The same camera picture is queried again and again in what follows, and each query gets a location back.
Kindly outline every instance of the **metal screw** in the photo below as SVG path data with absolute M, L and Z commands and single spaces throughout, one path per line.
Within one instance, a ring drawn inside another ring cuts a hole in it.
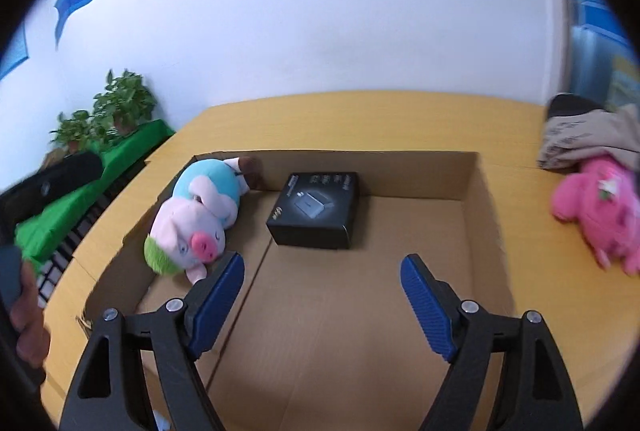
M 539 312 L 536 312 L 535 310 L 529 310 L 527 312 L 527 319 L 529 320 L 530 323 L 542 322 L 542 316 L 540 315 Z
M 118 316 L 118 311 L 115 308 L 107 308 L 102 314 L 102 319 L 105 321 L 113 321 Z
M 478 312 L 478 310 L 480 310 L 478 303 L 476 303 L 475 301 L 463 301 L 461 306 L 462 311 L 466 312 L 467 314 L 475 314 L 476 312 Z
M 169 312 L 178 312 L 178 310 L 184 306 L 184 303 L 182 302 L 182 299 L 175 298 L 167 301 L 164 306 L 169 310 Z

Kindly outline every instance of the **cardboard box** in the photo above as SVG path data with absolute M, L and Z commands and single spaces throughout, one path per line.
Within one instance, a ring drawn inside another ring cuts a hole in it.
M 242 290 L 198 372 L 228 430 L 418 429 L 447 364 L 433 353 L 399 281 L 405 255 L 420 254 L 461 299 L 513 315 L 491 196 L 476 153 L 250 151 L 264 191 L 241 201 L 227 249 L 246 264 Z M 351 169 L 360 178 L 353 245 L 347 251 L 283 247 L 264 221 L 291 170 Z M 89 296 L 85 322 L 115 306 L 155 310 L 190 285 L 156 278 L 143 242 L 173 184 L 130 231 Z M 492 361 L 479 426 L 486 422 L 500 362 Z M 152 403 L 163 401 L 145 357 Z
M 358 196 L 356 173 L 292 173 L 267 228 L 278 245 L 349 249 Z

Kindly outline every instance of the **wooden table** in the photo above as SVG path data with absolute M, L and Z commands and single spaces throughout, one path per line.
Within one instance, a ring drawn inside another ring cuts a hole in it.
M 58 419 L 86 344 L 76 317 L 122 238 L 194 154 L 235 150 L 478 151 L 494 196 L 518 313 L 543 313 L 588 419 L 638 339 L 640 281 L 595 264 L 575 225 L 549 214 L 561 176 L 536 168 L 543 108 L 426 92 L 337 92 L 209 108 L 148 159 L 75 253 L 49 305 L 44 403 Z

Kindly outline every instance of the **beige cloth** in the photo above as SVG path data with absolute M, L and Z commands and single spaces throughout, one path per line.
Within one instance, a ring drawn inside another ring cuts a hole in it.
M 623 166 L 640 169 L 640 122 L 635 104 L 615 112 L 593 110 L 580 116 L 546 121 L 538 166 L 562 169 L 581 160 L 609 154 Z

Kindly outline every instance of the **black box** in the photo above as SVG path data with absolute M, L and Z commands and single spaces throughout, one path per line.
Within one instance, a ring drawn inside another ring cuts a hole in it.
M 267 227 L 278 245 L 349 249 L 358 193 L 356 173 L 292 173 Z

